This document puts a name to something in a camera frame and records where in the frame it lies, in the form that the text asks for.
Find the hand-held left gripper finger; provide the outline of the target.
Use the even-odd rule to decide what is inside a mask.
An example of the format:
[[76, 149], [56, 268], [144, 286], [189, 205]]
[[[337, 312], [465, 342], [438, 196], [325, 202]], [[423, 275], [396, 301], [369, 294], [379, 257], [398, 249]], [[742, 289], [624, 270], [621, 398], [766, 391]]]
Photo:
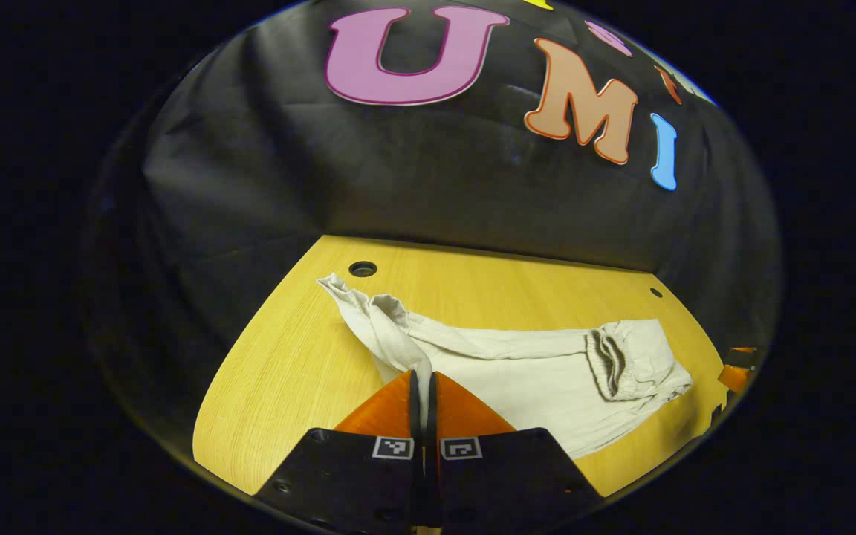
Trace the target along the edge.
[[312, 526], [411, 526], [424, 453], [420, 408], [409, 370], [335, 429], [306, 430], [256, 499]]
[[549, 430], [517, 429], [440, 372], [428, 427], [443, 526], [562, 526], [604, 503]]

